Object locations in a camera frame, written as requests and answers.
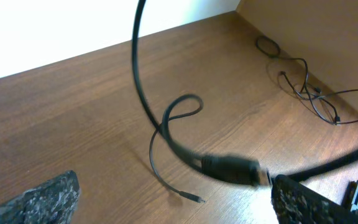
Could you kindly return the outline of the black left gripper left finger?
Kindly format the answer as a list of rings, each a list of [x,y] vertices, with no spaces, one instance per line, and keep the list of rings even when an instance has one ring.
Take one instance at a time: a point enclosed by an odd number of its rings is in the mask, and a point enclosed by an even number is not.
[[[77,175],[68,170],[0,204],[0,223],[70,223],[79,198]]]

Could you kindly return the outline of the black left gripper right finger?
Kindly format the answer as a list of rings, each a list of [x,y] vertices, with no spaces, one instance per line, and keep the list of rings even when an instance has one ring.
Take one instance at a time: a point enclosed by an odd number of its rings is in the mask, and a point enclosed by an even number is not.
[[[272,205],[279,223],[358,224],[358,215],[290,179],[278,175]]]

